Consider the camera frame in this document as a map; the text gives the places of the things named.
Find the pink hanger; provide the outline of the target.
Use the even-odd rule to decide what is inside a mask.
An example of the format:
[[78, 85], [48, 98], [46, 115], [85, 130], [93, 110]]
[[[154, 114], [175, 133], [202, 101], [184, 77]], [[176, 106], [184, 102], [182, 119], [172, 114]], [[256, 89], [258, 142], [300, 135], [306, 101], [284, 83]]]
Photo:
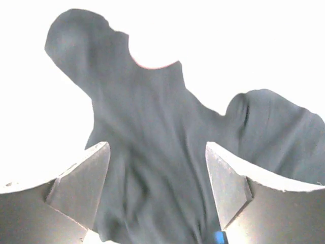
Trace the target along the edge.
[[172, 59], [172, 58], [165, 58], [165, 57], [133, 57], [135, 63], [144, 68], [144, 69], [149, 69], [149, 70], [157, 70], [157, 69], [162, 69], [166, 68], [174, 63], [176, 63], [178, 60], [177, 59]]

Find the black t shirt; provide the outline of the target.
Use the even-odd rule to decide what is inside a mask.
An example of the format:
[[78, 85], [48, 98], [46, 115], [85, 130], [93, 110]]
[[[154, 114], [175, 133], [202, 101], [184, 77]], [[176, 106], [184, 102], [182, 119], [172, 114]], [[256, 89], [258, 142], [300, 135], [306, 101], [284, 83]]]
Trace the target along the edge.
[[93, 227], [101, 241], [216, 243], [208, 141], [281, 176], [324, 183], [324, 122], [317, 114], [260, 89], [236, 95], [219, 115], [186, 89], [180, 62], [141, 68], [128, 43], [103, 16], [70, 9], [51, 24], [45, 44], [91, 98], [86, 146], [110, 145]]

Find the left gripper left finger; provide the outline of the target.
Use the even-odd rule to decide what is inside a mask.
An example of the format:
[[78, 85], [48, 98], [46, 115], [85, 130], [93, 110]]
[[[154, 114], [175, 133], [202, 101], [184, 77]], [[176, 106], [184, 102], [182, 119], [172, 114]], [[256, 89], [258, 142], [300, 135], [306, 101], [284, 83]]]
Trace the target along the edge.
[[110, 159], [100, 142], [56, 178], [1, 186], [1, 243], [84, 243]]

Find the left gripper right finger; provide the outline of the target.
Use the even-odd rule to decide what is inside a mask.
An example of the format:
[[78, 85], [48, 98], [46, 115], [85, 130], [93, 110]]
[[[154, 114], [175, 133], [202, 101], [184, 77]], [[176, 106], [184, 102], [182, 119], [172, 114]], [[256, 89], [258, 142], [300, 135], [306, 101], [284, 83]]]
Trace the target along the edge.
[[218, 243], [324, 243], [324, 186], [272, 173], [215, 142], [205, 157]]

